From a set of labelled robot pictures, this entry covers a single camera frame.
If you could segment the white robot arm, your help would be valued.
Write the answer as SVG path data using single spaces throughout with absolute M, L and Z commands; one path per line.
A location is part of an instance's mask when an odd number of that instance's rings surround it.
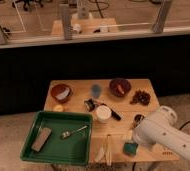
M 160 106 L 147 115 L 137 114 L 122 139 L 149 150 L 160 144 L 190 161 L 190 135 L 174 128 L 177 119 L 176 112 L 168 106 Z

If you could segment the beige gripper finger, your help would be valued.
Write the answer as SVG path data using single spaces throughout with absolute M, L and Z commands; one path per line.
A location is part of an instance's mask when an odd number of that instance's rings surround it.
M 132 134 L 133 134 L 133 131 L 132 131 L 132 130 L 126 132 L 126 133 L 123 135 L 123 141 L 124 141 L 124 142 L 131 142 L 131 141 L 132 141 Z

